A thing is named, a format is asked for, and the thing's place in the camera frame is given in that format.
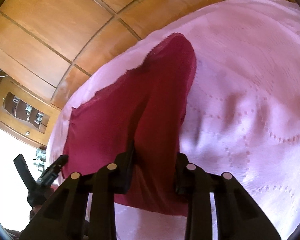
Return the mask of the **person's left hand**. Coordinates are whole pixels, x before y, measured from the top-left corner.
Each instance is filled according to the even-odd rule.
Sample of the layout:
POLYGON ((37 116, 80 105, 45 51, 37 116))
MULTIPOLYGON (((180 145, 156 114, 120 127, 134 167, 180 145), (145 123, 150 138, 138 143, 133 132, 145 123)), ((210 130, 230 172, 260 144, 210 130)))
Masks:
MULTIPOLYGON (((41 209, 41 205, 36 205, 34 206, 31 211, 30 211, 30 215, 29 215, 29 220, 31 221, 33 219, 33 217, 36 215, 36 213, 41 209)), ((16 230, 10 230, 10 229, 5 229, 5 231, 8 233, 8 235, 14 239, 14 240, 18 240, 21 233, 23 232, 23 230, 21 231, 16 231, 16 230)))

